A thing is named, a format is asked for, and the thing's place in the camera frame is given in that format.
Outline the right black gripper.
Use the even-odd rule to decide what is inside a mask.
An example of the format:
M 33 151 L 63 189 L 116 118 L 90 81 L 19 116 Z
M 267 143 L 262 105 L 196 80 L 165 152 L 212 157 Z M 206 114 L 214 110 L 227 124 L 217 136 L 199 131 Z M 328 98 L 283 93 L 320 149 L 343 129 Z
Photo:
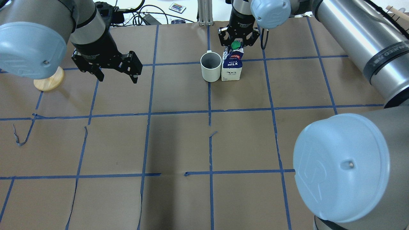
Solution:
M 219 28 L 221 46 L 231 45 L 237 38 L 243 40 L 243 46 L 253 46 L 260 36 L 258 28 L 254 27 L 255 18 L 252 14 L 242 14 L 232 11 L 229 24 Z

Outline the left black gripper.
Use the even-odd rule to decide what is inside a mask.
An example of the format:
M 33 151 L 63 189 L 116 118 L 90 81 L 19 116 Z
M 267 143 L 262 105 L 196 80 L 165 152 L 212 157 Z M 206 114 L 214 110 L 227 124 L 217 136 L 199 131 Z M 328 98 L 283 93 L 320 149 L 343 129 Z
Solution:
M 129 75 L 131 81 L 137 84 L 143 68 L 141 61 L 134 51 L 121 54 L 108 30 L 92 43 L 73 43 L 73 46 L 75 50 L 71 58 L 81 72 L 89 72 L 102 82 L 104 73 L 101 68 L 114 69 Z

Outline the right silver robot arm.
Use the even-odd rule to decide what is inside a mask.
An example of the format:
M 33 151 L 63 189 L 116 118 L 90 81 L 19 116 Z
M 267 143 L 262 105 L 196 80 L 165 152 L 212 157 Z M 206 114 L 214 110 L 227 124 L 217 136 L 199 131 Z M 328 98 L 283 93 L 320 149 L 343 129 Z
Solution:
M 384 99 L 313 17 L 270 31 L 262 61 L 210 89 L 213 226 L 216 230 L 311 230 L 296 189 L 293 149 L 308 124 L 380 109 Z

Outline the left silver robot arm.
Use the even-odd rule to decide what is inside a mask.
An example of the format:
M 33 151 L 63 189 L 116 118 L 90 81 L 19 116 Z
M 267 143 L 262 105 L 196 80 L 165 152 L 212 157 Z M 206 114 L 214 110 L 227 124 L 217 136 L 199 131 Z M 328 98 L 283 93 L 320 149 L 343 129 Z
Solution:
M 70 42 L 81 72 L 103 81 L 101 70 L 114 69 L 137 83 L 141 61 L 134 51 L 118 51 L 110 33 L 113 23 L 124 22 L 123 14 L 133 11 L 92 0 L 2 0 L 1 69 L 34 80 L 49 78 Z

